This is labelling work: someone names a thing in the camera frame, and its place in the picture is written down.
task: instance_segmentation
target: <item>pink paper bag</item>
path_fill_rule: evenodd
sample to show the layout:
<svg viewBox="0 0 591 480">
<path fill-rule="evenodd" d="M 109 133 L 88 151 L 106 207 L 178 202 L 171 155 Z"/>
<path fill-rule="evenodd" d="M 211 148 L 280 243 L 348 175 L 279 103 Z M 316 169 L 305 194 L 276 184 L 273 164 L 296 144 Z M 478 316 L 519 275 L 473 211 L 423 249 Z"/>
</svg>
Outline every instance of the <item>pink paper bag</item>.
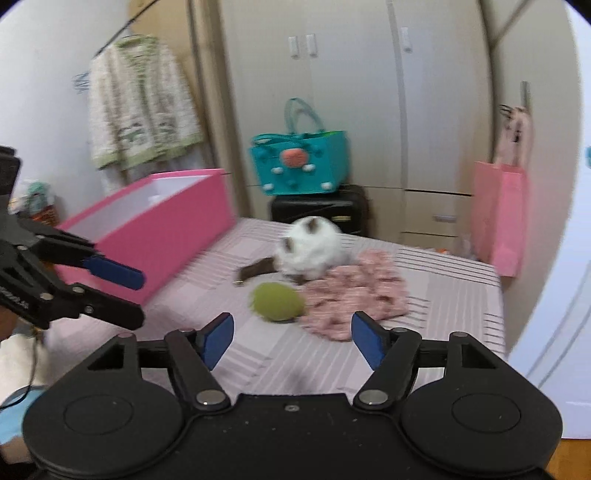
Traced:
<svg viewBox="0 0 591 480">
<path fill-rule="evenodd" d="M 493 163 L 476 162 L 471 231 L 476 256 L 501 277 L 521 266 L 527 225 L 527 166 L 532 146 L 531 118 L 515 108 L 504 125 Z"/>
</svg>

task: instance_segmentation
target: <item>striped bedsheet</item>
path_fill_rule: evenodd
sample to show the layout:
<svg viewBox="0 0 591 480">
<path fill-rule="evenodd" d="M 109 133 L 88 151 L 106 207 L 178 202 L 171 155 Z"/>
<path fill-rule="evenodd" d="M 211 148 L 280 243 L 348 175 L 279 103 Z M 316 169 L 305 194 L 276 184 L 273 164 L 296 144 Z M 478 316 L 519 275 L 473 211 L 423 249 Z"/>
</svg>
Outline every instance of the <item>striped bedsheet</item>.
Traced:
<svg viewBox="0 0 591 480">
<path fill-rule="evenodd" d="M 351 397 L 371 370 L 352 342 L 331 342 L 311 335 L 296 323 L 262 321 L 249 308 L 249 295 L 265 281 L 284 281 L 281 274 L 232 284 L 239 267 L 272 255 L 274 242 L 288 225 L 242 219 L 210 249 L 195 258 L 164 287 L 146 308 L 138 339 L 158 339 L 180 327 L 201 328 L 220 312 L 232 313 L 234 341 L 213 373 L 233 398 L 257 394 L 346 393 Z M 449 255 L 380 240 L 343 235 L 352 255 L 378 248 L 393 254 L 407 281 L 411 311 L 387 320 L 423 338 L 447 340 L 455 330 L 469 332 L 504 357 L 504 323 L 500 283 L 492 267 Z M 71 368 L 120 329 L 84 317 L 59 320 L 49 331 L 58 374 Z M 440 378 L 443 369 L 422 369 L 415 388 Z M 164 371 L 143 372 L 144 378 L 170 387 Z"/>
</svg>

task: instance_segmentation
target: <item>cardigan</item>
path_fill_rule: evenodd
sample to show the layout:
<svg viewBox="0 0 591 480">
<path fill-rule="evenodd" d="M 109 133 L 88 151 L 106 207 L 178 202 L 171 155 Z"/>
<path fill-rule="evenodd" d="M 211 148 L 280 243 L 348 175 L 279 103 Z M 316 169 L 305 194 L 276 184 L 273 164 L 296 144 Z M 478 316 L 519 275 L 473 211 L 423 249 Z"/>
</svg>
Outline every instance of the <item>cardigan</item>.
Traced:
<svg viewBox="0 0 591 480">
<path fill-rule="evenodd" d="M 170 49 L 148 35 L 109 46 L 90 67 L 90 143 L 97 168 L 169 160 L 203 140 Z"/>
</svg>

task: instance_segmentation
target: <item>wooden floor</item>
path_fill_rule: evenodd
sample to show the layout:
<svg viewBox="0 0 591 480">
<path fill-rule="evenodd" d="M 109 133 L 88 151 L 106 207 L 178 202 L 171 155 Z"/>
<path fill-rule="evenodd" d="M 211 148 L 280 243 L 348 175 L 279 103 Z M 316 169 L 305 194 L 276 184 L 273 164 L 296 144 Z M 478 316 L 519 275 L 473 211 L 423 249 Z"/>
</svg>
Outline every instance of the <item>wooden floor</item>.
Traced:
<svg viewBox="0 0 591 480">
<path fill-rule="evenodd" d="M 547 470 L 556 480 L 591 479 L 591 440 L 562 440 Z"/>
</svg>

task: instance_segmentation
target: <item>pink box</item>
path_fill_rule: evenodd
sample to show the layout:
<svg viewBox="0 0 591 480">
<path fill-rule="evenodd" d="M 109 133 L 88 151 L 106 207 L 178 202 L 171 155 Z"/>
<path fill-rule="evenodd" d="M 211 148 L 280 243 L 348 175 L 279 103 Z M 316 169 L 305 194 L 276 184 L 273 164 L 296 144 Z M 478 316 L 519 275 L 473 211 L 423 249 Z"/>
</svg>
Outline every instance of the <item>pink box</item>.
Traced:
<svg viewBox="0 0 591 480">
<path fill-rule="evenodd" d="M 153 174 L 59 226 L 94 242 L 108 258 L 143 271 L 141 290 L 115 285 L 82 268 L 57 265 L 59 276 L 69 284 L 80 282 L 145 304 L 235 224 L 223 174 L 221 169 Z"/>
</svg>

